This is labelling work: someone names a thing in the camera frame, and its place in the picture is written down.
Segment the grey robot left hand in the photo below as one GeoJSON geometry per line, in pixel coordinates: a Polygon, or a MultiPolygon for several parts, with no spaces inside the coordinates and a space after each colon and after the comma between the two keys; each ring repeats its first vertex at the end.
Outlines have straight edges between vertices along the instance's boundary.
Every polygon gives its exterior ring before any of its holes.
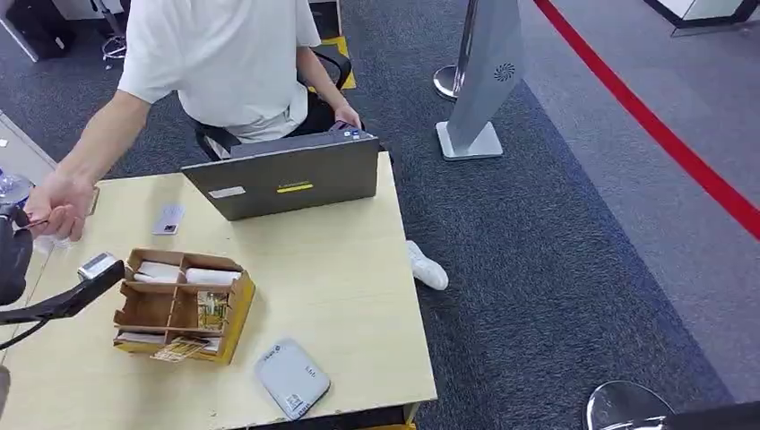
{"type": "Polygon", "coordinates": [[[16,204],[1,205],[1,306],[15,303],[26,289],[33,238],[29,219],[16,204]]]}

